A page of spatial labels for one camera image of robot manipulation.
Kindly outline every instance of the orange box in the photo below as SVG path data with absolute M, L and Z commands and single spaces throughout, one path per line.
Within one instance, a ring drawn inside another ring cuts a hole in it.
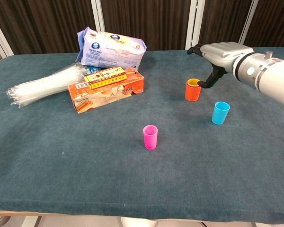
M 127 74 L 126 80 L 106 85 L 105 87 L 90 89 L 87 82 L 70 85 L 68 91 L 76 111 L 80 114 L 142 93 L 144 91 L 144 76 L 133 69 L 125 71 Z

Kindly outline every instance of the pink cup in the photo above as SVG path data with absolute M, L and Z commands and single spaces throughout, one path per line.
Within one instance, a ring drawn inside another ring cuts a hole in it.
M 146 125 L 143 129 L 144 144 L 148 150 L 154 150 L 157 146 L 158 128 L 154 125 Z

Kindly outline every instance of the blue-green cloth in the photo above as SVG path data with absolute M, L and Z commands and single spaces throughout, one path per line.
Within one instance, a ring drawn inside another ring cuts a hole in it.
M 284 59 L 284 48 L 273 51 Z M 0 61 L 0 210 L 284 223 L 284 106 L 225 75 L 198 102 L 206 59 L 148 51 L 145 91 L 77 114 L 67 91 L 18 109 L 9 87 L 54 73 L 76 53 Z M 224 125 L 214 104 L 231 105 Z M 146 150 L 142 129 L 159 129 Z

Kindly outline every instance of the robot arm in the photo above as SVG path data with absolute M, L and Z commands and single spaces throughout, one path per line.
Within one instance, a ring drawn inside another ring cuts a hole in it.
M 255 53 L 252 48 L 234 43 L 214 43 L 191 47 L 187 54 L 206 58 L 213 72 L 202 88 L 211 88 L 224 74 L 234 77 L 252 88 L 284 104 L 284 60 L 273 58 L 272 52 Z

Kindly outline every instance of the bundle of plastic straws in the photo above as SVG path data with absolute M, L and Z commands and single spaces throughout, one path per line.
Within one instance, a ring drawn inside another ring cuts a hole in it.
M 13 86 L 7 90 L 9 98 L 19 108 L 35 102 L 46 96 L 67 90 L 68 86 L 84 80 L 83 75 L 88 72 L 81 62 L 77 62 L 54 74 Z

